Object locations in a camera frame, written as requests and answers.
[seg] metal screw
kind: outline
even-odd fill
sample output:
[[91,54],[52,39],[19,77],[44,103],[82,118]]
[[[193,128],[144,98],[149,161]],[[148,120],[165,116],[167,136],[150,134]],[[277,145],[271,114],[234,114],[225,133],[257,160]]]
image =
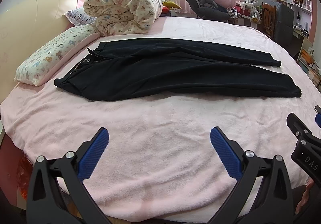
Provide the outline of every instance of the metal screw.
[[69,151],[66,153],[66,158],[70,159],[75,155],[75,153],[73,151]]
[[245,152],[245,155],[246,155],[247,157],[252,158],[252,157],[254,156],[254,152],[252,152],[252,151],[246,151],[246,152]]
[[277,156],[275,156],[275,159],[276,159],[277,161],[282,161],[282,160],[283,160],[283,158],[282,158],[282,156],[281,156],[281,155],[277,155]]
[[44,156],[41,155],[37,158],[37,162],[42,162],[44,159],[45,159]]

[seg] white pillow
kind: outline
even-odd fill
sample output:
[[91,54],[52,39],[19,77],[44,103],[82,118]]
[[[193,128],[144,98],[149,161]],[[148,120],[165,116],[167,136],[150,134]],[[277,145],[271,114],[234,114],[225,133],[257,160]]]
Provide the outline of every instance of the white pillow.
[[50,40],[17,69],[15,79],[29,85],[46,83],[74,54],[100,37],[94,25],[74,26]]
[[87,15],[83,7],[77,8],[75,10],[70,10],[65,13],[65,16],[69,22],[75,26],[91,24],[96,20],[96,17],[91,17]]

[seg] blue gripper pad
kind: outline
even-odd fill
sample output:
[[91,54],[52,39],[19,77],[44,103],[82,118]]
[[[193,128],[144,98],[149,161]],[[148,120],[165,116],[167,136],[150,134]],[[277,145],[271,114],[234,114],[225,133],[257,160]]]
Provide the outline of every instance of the blue gripper pad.
[[108,142],[108,131],[102,129],[78,163],[77,177],[79,180],[83,181],[90,178]]
[[242,162],[227,142],[227,137],[224,137],[216,127],[211,130],[210,137],[211,143],[229,176],[239,181],[243,175]]
[[317,113],[316,115],[316,124],[321,128],[321,114]]

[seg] folded quilt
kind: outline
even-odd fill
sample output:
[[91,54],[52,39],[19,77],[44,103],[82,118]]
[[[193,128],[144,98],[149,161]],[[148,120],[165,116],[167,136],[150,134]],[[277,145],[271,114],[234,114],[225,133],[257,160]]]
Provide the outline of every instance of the folded quilt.
[[160,0],[86,0],[101,36],[147,33],[162,12]]

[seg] bookshelf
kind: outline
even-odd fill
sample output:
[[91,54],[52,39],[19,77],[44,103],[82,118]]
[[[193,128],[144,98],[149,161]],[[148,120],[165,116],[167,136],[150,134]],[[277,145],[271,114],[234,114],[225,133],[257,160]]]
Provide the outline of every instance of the bookshelf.
[[276,0],[294,11],[293,28],[309,36],[312,21],[312,0]]

